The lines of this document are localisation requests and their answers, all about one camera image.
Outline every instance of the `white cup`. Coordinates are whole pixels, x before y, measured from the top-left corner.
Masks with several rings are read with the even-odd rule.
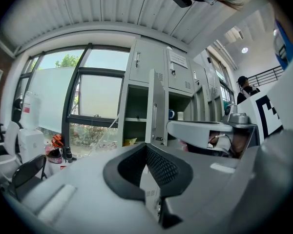
[[[177,112],[177,120],[184,120],[184,112]]]

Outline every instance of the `ceiling light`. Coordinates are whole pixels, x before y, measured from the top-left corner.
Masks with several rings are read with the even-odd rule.
[[[242,53],[245,54],[246,52],[248,52],[248,50],[249,50],[248,48],[243,48]]]

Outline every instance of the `white office chair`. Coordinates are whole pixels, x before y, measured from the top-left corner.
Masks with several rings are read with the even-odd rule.
[[[5,133],[4,142],[0,143],[0,146],[4,146],[7,151],[7,155],[0,155],[0,184],[12,181],[14,172],[19,168],[21,162],[16,156],[15,141],[18,135],[20,127],[15,122],[9,123],[8,129]]]

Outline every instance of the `black cap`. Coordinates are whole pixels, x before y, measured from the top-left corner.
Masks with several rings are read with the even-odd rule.
[[[240,86],[242,87],[244,85],[244,83],[248,80],[247,77],[245,76],[240,76],[238,79],[238,83],[240,84]]]

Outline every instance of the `yellow object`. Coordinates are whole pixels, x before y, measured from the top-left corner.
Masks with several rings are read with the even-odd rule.
[[[137,138],[124,139],[124,146],[131,146],[136,143]]]

